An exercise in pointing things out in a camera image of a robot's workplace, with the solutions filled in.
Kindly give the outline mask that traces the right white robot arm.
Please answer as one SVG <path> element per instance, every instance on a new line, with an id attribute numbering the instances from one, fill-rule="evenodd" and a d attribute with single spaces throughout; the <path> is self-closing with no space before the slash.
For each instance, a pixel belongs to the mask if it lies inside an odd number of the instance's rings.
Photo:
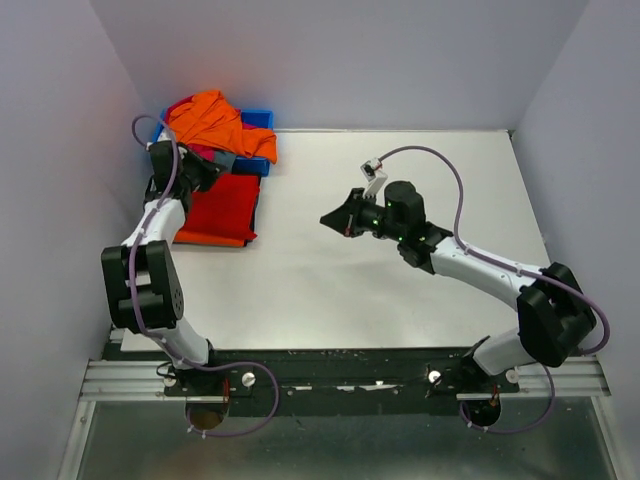
<path id="1" fill-rule="evenodd" d="M 521 365 L 557 368 L 596 326 L 568 267 L 525 267 L 506 259 L 489 261 L 484 253 L 472 255 L 458 245 L 453 232 L 427 219 L 423 197 L 407 181 L 389 184 L 383 204 L 354 188 L 320 222 L 348 238 L 370 233 L 393 240 L 410 266 L 459 280 L 516 312 L 516 328 L 481 339 L 462 357 L 450 376 L 459 390 L 483 391 L 496 376 Z"/>

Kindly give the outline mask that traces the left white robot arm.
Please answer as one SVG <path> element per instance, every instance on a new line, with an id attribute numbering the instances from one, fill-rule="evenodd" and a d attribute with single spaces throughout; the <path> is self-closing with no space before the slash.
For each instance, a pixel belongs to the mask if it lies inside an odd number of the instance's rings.
<path id="1" fill-rule="evenodd" d="M 212 364 L 211 342 L 185 318 L 171 246 L 186 224 L 193 196 L 208 191 L 226 168 L 171 140 L 150 143 L 147 152 L 153 172 L 142 217 L 120 245 L 101 253 L 111 320 L 155 343 L 175 370 L 188 371 L 187 382 L 197 393 L 209 395 L 220 387 L 222 372 Z"/>

